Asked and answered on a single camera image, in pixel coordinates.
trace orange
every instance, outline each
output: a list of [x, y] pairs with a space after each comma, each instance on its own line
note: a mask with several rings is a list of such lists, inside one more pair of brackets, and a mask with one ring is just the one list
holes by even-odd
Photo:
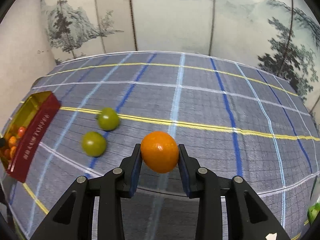
[[143, 161], [155, 172], [167, 173], [178, 163], [177, 143], [165, 132], [154, 131], [146, 135], [140, 150]]
[[17, 138], [15, 138], [15, 136], [11, 136], [9, 139], [9, 147], [11, 148], [12, 146], [15, 146], [17, 143]]
[[10, 160], [10, 150], [9, 149], [4, 150], [4, 157], [6, 157], [8, 160]]
[[12, 136], [11, 133], [6, 133], [6, 135], [4, 136], [6, 141], [9, 141], [10, 137]]
[[11, 159], [13, 159], [14, 154], [16, 153], [16, 149], [17, 149], [16, 146], [12, 146], [12, 147], [11, 147], [11, 149], [10, 149], [10, 158], [11, 158]]

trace cherry tomato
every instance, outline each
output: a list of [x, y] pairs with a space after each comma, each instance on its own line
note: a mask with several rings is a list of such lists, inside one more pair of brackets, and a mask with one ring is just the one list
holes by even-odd
[[18, 138], [21, 138], [24, 133], [26, 132], [26, 128], [24, 126], [21, 126], [19, 129], [18, 129], [18, 134], [17, 134], [17, 137]]

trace tomato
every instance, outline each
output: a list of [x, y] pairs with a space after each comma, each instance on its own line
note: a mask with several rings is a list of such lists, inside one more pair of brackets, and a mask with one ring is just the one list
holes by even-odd
[[17, 137], [21, 138], [26, 132], [26, 128], [24, 126], [19, 127]]
[[99, 157], [106, 150], [107, 141], [101, 134], [90, 131], [82, 137], [81, 146], [90, 157]]
[[98, 116], [98, 125], [105, 131], [114, 130], [118, 127], [119, 123], [119, 116], [111, 107], [103, 108]]

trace white line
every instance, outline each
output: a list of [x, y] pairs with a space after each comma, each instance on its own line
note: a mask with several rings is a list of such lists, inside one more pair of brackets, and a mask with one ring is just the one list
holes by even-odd
[[[68, 64], [65, 63], [61, 68], [59, 68], [59, 70], [58, 70], [57, 72], [61, 71], [66, 65], [68, 65]], [[47, 78], [47, 80], [46, 80], [43, 84], [46, 84], [52, 77], [53, 77], [53, 75], [50, 76], [49, 78]]]
[[[54, 87], [54, 86], [64, 86], [64, 85], [74, 85], [74, 84], [79, 84], [79, 85], [84, 85], [84, 84], [97, 84], [97, 83], [102, 83], [102, 84], [127, 84], [127, 83], [131, 83], [131, 84], [137, 84], [137, 85], [148, 85], [148, 86], [163, 86], [163, 87], [176, 87], [176, 84], [165, 84], [165, 83], [150, 83], [150, 82], [137, 82], [137, 81], [105, 81], [105, 82], [71, 82], [71, 83], [61, 83], [61, 84], [52, 84], [52, 85], [45, 85], [45, 86], [41, 86], [41, 87]], [[214, 89], [209, 89], [209, 88], [201, 88], [201, 87], [192, 87], [192, 86], [185, 86], [185, 85], [181, 85], [181, 88], [184, 89], [191, 89], [191, 90], [199, 90], [199, 91], [207, 91], [207, 92], [212, 92], [212, 93], [217, 93], [217, 94], [226, 94], [226, 95], [230, 95], [230, 96], [235, 96], [235, 97], [241, 97], [241, 98], [246, 98], [249, 100], [254, 100], [254, 101], [258, 101], [256, 98], [253, 97], [249, 97], [249, 96], [244, 96], [244, 95], [240, 95], [240, 94], [236, 94], [236, 93], [230, 93], [227, 91], [221, 91], [221, 90], [214, 90]], [[298, 109], [293, 109], [291, 107], [288, 106], [283, 106], [274, 102], [270, 102], [270, 101], [266, 101], [266, 100], [260, 100], [263, 103], [266, 104], [270, 104], [273, 106], [278, 106], [281, 108], [285, 108], [294, 112], [299, 112], [300, 114], [306, 115], [306, 116], [310, 116], [309, 113], [305, 113], [302, 111], [299, 111]]]
[[[128, 54], [125, 58], [122, 59], [122, 61], [120, 62], [123, 63], [125, 62], [132, 54]], [[119, 65], [116, 65], [115, 67], [113, 67], [102, 79], [101, 82], [106, 81], [110, 75], [113, 74], [114, 71], [116, 71], [118, 69]], [[89, 98], [99, 89], [99, 87], [101, 86], [102, 83], [98, 83], [81, 101], [80, 105], [78, 106], [78, 108], [82, 108], [83, 106], [85, 106], [85, 104], [87, 103], [87, 101], [89, 100]], [[58, 148], [58, 146], [60, 145], [62, 139], [64, 138], [65, 134], [67, 133], [67, 131], [69, 130], [71, 124], [73, 123], [74, 119], [76, 118], [78, 114], [78, 111], [75, 111], [74, 114], [72, 115], [72, 117], [70, 118], [69, 122], [66, 124], [66, 126], [64, 127], [62, 133], [60, 134], [59, 139], [56, 141], [55, 145], [54, 145], [54, 150], [56, 150]], [[38, 184], [37, 184], [37, 188], [36, 188], [36, 193], [35, 196], [36, 198], [38, 198], [39, 193], [40, 193], [40, 188], [42, 185], [42, 182], [44, 180], [44, 176], [45, 173], [49, 167], [49, 164], [52, 160], [53, 155], [50, 154], [49, 157], [47, 158], [47, 160], [45, 161], [44, 164], [44, 168], [42, 170], [41, 176], [39, 178]], [[32, 228], [33, 225], [33, 219], [34, 219], [34, 214], [35, 214], [35, 209], [36, 209], [36, 201], [33, 201], [32, 203], [32, 209], [31, 209], [31, 214], [30, 214], [30, 219], [29, 219], [29, 227], [28, 227], [28, 233], [30, 233], [30, 230]]]
[[75, 74], [75, 73], [78, 71], [79, 68], [82, 68], [84, 65], [86, 65], [86, 64], [87, 64], [89, 61], [91, 61], [91, 60], [92, 60], [92, 58], [88, 59], [88, 60], [87, 60], [86, 62], [84, 62], [80, 67], [78, 67], [77, 70], [72, 71], [71, 74], [68, 75], [68, 76], [65, 78], [65, 80], [62, 81], [62, 83], [55, 88], [55, 90], [53, 90], [53, 93], [55, 93], [55, 92], [59, 89], [59, 87], [60, 87], [61, 85], [63, 85], [73, 74]]
[[[176, 51], [157, 51], [157, 50], [140, 50], [140, 51], [121, 51], [121, 52], [112, 52], [112, 53], [105, 53], [105, 54], [97, 54], [97, 55], [92, 55], [92, 56], [86, 56], [86, 57], [80, 57], [80, 58], [76, 58], [76, 59], [71, 59], [71, 60], [68, 60], [68, 61], [65, 61], [64, 63], [66, 62], [71, 62], [71, 61], [79, 61], [79, 60], [82, 60], [82, 59], [85, 59], [85, 58], [89, 58], [89, 57], [101, 57], [103, 55], [121, 55], [121, 54], [126, 54], [126, 53], [134, 53], [134, 54], [141, 54], [141, 53], [170, 53], [170, 54], [181, 54], [181, 52], [176, 52]], [[237, 63], [237, 64], [240, 64], [240, 65], [243, 65], [245, 67], [248, 67], [248, 68], [253, 68], [253, 69], [258, 69], [259, 71], [263, 72], [263, 73], [266, 73], [268, 75], [271, 75], [271, 76], [274, 76], [273, 74], [269, 73], [269, 72], [266, 72], [260, 68], [257, 68], [257, 67], [253, 67], [253, 66], [250, 66], [250, 65], [245, 65], [244, 63], [241, 63], [241, 62], [237, 62], [237, 61], [233, 61], [233, 60], [230, 60], [230, 59], [225, 59], [225, 58], [218, 58], [218, 57], [214, 57], [214, 56], [208, 56], [208, 55], [203, 55], [203, 54], [196, 54], [196, 53], [189, 53], [189, 52], [184, 52], [185, 55], [189, 55], [189, 56], [196, 56], [196, 57], [205, 57], [205, 58], [213, 58], [215, 60], [220, 60], [220, 61], [226, 61], [226, 62], [231, 62], [231, 63]]]
[[[171, 112], [170, 112], [170, 120], [173, 122], [173, 124], [169, 125], [168, 131], [167, 131], [168, 134], [172, 136], [172, 138], [175, 138], [176, 136], [176, 129], [177, 129], [176, 122], [178, 120], [178, 114], [179, 114], [180, 96], [182, 91], [181, 85], [182, 85], [183, 73], [184, 73], [184, 62], [185, 62], [185, 54], [182, 53], [180, 57], [176, 88], [174, 91], [172, 105], [171, 105]], [[157, 188], [160, 190], [166, 190], [168, 186], [168, 180], [169, 180], [169, 172], [165, 174], [160, 174]], [[147, 226], [146, 234], [144, 237], [145, 240], [155, 239], [163, 201], [164, 201], [163, 197], [155, 196], [153, 198], [152, 210], [149, 216], [148, 226]]]
[[[288, 95], [287, 92], [285, 92], [285, 93], [286, 93], [287, 96], [290, 98], [290, 100], [291, 100], [291, 102], [293, 103], [294, 107], [298, 110], [298, 108], [297, 108], [297, 106], [295, 105], [295, 103], [293, 102], [292, 98]], [[309, 130], [308, 127], [306, 126], [306, 124], [305, 124], [305, 122], [304, 122], [304, 120], [303, 120], [303, 118], [302, 118], [302, 116], [301, 116], [301, 114], [300, 114], [300, 111], [298, 111], [298, 113], [299, 113], [300, 118], [301, 118], [301, 120], [302, 120], [302, 122], [303, 122], [303, 124], [304, 124], [304, 127], [308, 130], [309, 135], [312, 137], [310, 130]], [[317, 172], [319, 172], [319, 165], [318, 165], [317, 153], [316, 153], [316, 144], [315, 144], [314, 139], [312, 139], [312, 141], [313, 141], [313, 146], [314, 146], [314, 148], [315, 148], [315, 158], [316, 158], [316, 164], [317, 164]]]
[[76, 169], [78, 169], [80, 171], [83, 171], [84, 173], [90, 174], [93, 178], [103, 176], [102, 173], [99, 173], [99, 172], [97, 172], [97, 171], [95, 171], [93, 169], [90, 169], [90, 168], [88, 168], [88, 167], [86, 167], [84, 165], [81, 165], [81, 164], [75, 162], [74, 160], [71, 160], [70, 158], [58, 153], [56, 150], [50, 148], [49, 146], [45, 145], [42, 142], [39, 143], [39, 146], [41, 146], [47, 152], [53, 154], [55, 157], [59, 158], [63, 162], [70, 164], [72, 167], [74, 167], [74, 168], [76, 168]]
[[[40, 142], [39, 145], [44, 148], [46, 151], [48, 151], [49, 153], [52, 153], [54, 156], [56, 156], [57, 158], [59, 158], [60, 160], [62, 160], [63, 162], [65, 163], [68, 163], [70, 164], [71, 166], [73, 166], [74, 168], [80, 170], [80, 171], [84, 171], [85, 173], [91, 173], [93, 177], [100, 177], [100, 176], [103, 176], [104, 174], [94, 170], [94, 169], [90, 169], [84, 165], [81, 165], [79, 163], [77, 163], [76, 161], [74, 160], [71, 160], [67, 157], [65, 157], [64, 155], [62, 155], [61, 153], [58, 153], [56, 150], [50, 148], [49, 146], [47, 146], [46, 144], [44, 144], [43, 142]], [[306, 176], [305, 178], [295, 182], [294, 184], [292, 185], [289, 185], [289, 186], [286, 186], [285, 189], [283, 189], [282, 187], [281, 188], [276, 188], [276, 189], [273, 189], [273, 190], [267, 190], [267, 191], [261, 191], [261, 192], [258, 192], [257, 194], [262, 198], [262, 197], [267, 197], [267, 196], [272, 196], [272, 195], [277, 195], [277, 194], [280, 194], [282, 193], [283, 190], [285, 191], [289, 191], [291, 189], [294, 189], [300, 185], [302, 185], [303, 183], [305, 183], [306, 181], [308, 181], [309, 179], [312, 179], [314, 178], [315, 176], [317, 176], [319, 173], [313, 173], [313, 174], [310, 174], [308, 176]], [[149, 190], [149, 191], [155, 191], [157, 190], [158, 192], [160, 192], [161, 194], [164, 194], [164, 195], [172, 195], [172, 194], [178, 194], [176, 192], [168, 192], [166, 190], [162, 190], [162, 189], [151, 189], [151, 188], [145, 188], [145, 187], [139, 187], [140, 189], [142, 190]]]
[[[284, 171], [283, 171], [283, 166], [282, 166], [282, 160], [281, 160], [281, 156], [280, 156], [280, 151], [279, 151], [279, 147], [278, 147], [278, 143], [275, 137], [275, 134], [273, 132], [273, 128], [272, 128], [272, 123], [271, 120], [269, 118], [269, 116], [267, 115], [266, 111], [264, 110], [264, 107], [256, 93], [256, 91], [254, 90], [254, 88], [252, 87], [250, 81], [247, 79], [246, 75], [243, 73], [242, 69], [239, 67], [239, 65], [237, 63], [235, 63], [238, 70], [241, 72], [242, 76], [245, 78], [247, 84], [249, 85], [251, 91], [253, 92], [255, 98], [258, 100], [258, 104], [261, 108], [261, 111], [263, 112], [264, 116], [266, 117], [267, 121], [268, 121], [268, 126], [269, 126], [269, 131], [272, 134], [272, 139], [273, 139], [273, 144], [275, 146], [275, 150], [276, 150], [276, 155], [278, 158], [278, 163], [279, 163], [279, 168], [280, 168], [280, 175], [281, 175], [281, 182], [282, 182], [282, 187], [283, 189], [285, 189], [285, 178], [284, 178]], [[281, 225], [284, 228], [285, 227], [285, 191], [282, 191], [282, 213], [281, 213]]]

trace yellow line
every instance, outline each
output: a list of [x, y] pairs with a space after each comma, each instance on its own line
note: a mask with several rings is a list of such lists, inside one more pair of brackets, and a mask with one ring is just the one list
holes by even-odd
[[[89, 68], [114, 67], [114, 66], [132, 66], [132, 65], [151, 65], [151, 66], [164, 66], [164, 67], [179, 67], [179, 65], [176, 65], [176, 64], [161, 64], [161, 63], [149, 63], [149, 64], [148, 64], [148, 63], [144, 63], [144, 62], [120, 63], [120, 64], [106, 64], [106, 65], [89, 66], [89, 67], [75, 68], [75, 69], [69, 69], [69, 70], [59, 71], [59, 72], [56, 72], [56, 73], [53, 73], [53, 74], [46, 75], [45, 77], [49, 77], [49, 76], [53, 76], [53, 75], [60, 74], [60, 73], [65, 73], [65, 72], [71, 72], [71, 71], [82, 70], [82, 69], [89, 69]], [[209, 69], [209, 68], [194, 67], [194, 66], [184, 66], [184, 67], [185, 67], [185, 68], [197, 69], [197, 70], [204, 70], [204, 71], [209, 71], [209, 72], [218, 72], [218, 73], [221, 73], [221, 74], [226, 74], [226, 75], [230, 75], [230, 76], [234, 76], [234, 77], [238, 77], [238, 78], [245, 78], [245, 77], [242, 76], [242, 75], [237, 75], [237, 74], [233, 74], [233, 73], [230, 73], [230, 72], [225, 72], [225, 71], [220, 71], [220, 70], [214, 70], [214, 69]], [[278, 89], [278, 90], [287, 92], [287, 93], [290, 94], [290, 95], [298, 96], [298, 95], [295, 94], [295, 93], [292, 93], [292, 92], [287, 91], [287, 90], [285, 90], [285, 89], [282, 89], [282, 88], [280, 88], [280, 87], [277, 87], [277, 86], [274, 86], [274, 85], [265, 83], [265, 82], [263, 82], [263, 81], [260, 81], [260, 80], [254, 79], [254, 78], [247, 78], [247, 79], [250, 80], [250, 81], [254, 81], [254, 82], [257, 82], [257, 83], [260, 83], [260, 84], [263, 84], [263, 85], [267, 85], [267, 86], [273, 87], [273, 88], [275, 88], [275, 89]]]
[[[101, 111], [99, 111], [99, 110], [66, 107], [66, 106], [62, 106], [60, 109], [67, 110], [67, 111], [79, 111], [79, 112], [89, 113], [89, 114], [101, 113]], [[119, 114], [119, 117], [121, 119], [127, 119], [127, 120], [132, 120], [132, 121], [137, 121], [137, 122], [160, 124], [160, 125], [172, 125], [173, 124], [173, 122], [170, 120], [148, 118], [148, 117], [142, 117], [142, 116], [127, 115], [127, 114]], [[175, 122], [175, 124], [179, 127], [185, 127], [185, 128], [191, 128], [191, 129], [209, 130], [209, 131], [217, 131], [217, 132], [228, 132], [228, 133], [232, 133], [233, 131], [235, 131], [236, 133], [239, 133], [242, 135], [256, 135], [256, 136], [261, 136], [261, 137], [266, 137], [266, 138], [273, 138], [273, 135], [271, 133], [264, 133], [264, 132], [253, 131], [253, 130], [243, 130], [240, 128], [232, 128], [232, 127], [202, 124], [202, 123], [181, 122], [181, 121], [177, 121], [177, 122]], [[297, 139], [311, 140], [311, 139], [313, 139], [315, 141], [320, 141], [320, 138], [313, 137], [313, 136], [304, 136], [304, 135], [292, 136], [292, 135], [286, 135], [286, 134], [275, 134], [274, 137], [276, 139], [287, 139], [287, 140], [297, 140]]]
[[291, 238], [291, 240], [297, 240], [301, 236], [301, 233], [297, 234], [294, 238]]
[[25, 188], [25, 190], [28, 192], [28, 194], [34, 199], [34, 201], [37, 203], [37, 205], [39, 206], [39, 208], [41, 208], [41, 210], [47, 215], [49, 213], [49, 210], [47, 210], [47, 208], [40, 202], [40, 200], [35, 196], [35, 194], [33, 194], [33, 192], [31, 191], [31, 189], [28, 187], [27, 184], [23, 183], [22, 184], [23, 187]]

